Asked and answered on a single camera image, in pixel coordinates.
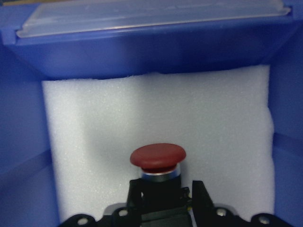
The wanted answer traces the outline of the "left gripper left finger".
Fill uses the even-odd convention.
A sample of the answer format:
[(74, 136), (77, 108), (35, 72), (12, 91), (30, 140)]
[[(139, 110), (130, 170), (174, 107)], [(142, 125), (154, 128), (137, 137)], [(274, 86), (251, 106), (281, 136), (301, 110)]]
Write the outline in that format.
[(141, 208), (143, 204), (141, 180), (135, 179), (129, 182), (129, 190), (126, 201), (127, 208)]

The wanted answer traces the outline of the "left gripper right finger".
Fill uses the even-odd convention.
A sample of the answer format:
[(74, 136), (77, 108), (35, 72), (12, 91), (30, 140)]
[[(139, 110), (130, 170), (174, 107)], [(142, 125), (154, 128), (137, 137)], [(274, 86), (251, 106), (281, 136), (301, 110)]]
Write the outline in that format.
[(213, 201), (203, 181), (192, 181), (192, 208), (194, 213), (210, 213), (214, 209)]

